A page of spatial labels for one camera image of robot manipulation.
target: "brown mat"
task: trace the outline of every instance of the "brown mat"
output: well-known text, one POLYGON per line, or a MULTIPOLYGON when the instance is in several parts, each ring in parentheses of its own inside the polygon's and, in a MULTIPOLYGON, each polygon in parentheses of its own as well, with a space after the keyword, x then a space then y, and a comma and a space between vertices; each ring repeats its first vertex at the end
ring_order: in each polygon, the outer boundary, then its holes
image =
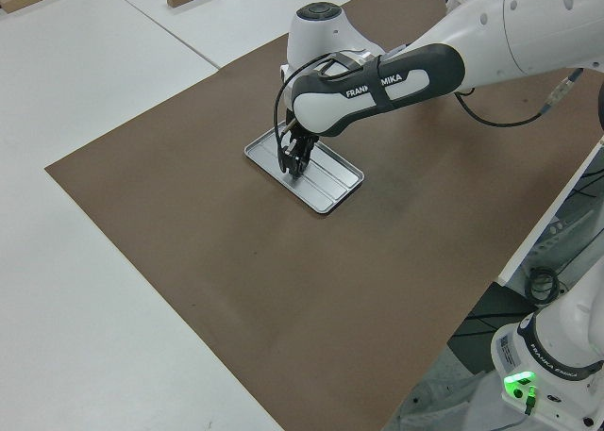
MULTIPOLYGON (((392 48, 442 0, 355 0, 392 48)), ((530 126, 476 124, 451 96, 326 142, 366 174, 320 217, 243 156, 271 124, 285 38, 48 167, 287 431, 384 425, 600 137, 586 74, 530 126)), ((496 120, 562 73, 479 90, 496 120)))

